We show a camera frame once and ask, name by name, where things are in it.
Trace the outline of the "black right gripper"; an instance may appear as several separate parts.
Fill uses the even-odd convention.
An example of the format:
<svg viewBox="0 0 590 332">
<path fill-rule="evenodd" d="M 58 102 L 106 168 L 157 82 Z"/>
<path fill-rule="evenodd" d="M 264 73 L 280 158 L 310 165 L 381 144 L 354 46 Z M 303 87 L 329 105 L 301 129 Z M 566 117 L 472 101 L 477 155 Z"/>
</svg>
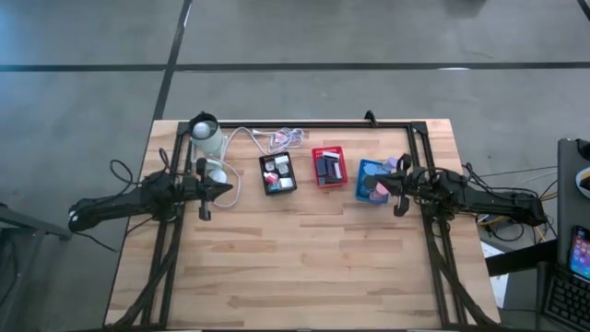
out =
<svg viewBox="0 0 590 332">
<path fill-rule="evenodd" d="M 412 157 L 409 154 L 403 154 L 396 162 L 395 172 L 388 174 L 367 175 L 364 178 L 365 186 L 376 186 L 374 193 L 378 196 L 388 196 L 390 194 L 397 197 L 394 206 L 394 215 L 403 217 L 409 210 L 409 198 L 419 196 L 419 187 L 426 183 L 423 177 L 424 168 L 414 173 L 409 169 L 412 166 Z M 397 186 L 392 190 L 386 186 Z"/>
</svg>

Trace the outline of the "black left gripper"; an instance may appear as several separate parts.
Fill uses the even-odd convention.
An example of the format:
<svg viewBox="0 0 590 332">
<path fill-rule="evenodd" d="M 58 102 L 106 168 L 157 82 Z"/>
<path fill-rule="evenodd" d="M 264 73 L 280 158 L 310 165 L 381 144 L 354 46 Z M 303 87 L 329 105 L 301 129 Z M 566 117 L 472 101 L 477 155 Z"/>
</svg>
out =
<svg viewBox="0 0 590 332">
<path fill-rule="evenodd" d="M 205 184 L 205 170 L 207 168 L 207 160 L 205 158 L 199 158 L 195 162 L 196 175 L 186 173 L 182 179 L 182 201 L 200 201 L 200 207 L 198 209 L 199 218 L 201 220 L 211 220 L 211 212 L 208 208 L 208 191 L 207 185 Z M 212 186 L 216 189 L 212 194 L 212 200 L 215 201 L 221 195 L 227 192 L 226 189 L 232 189 L 232 184 L 218 182 L 211 180 Z"/>
</svg>

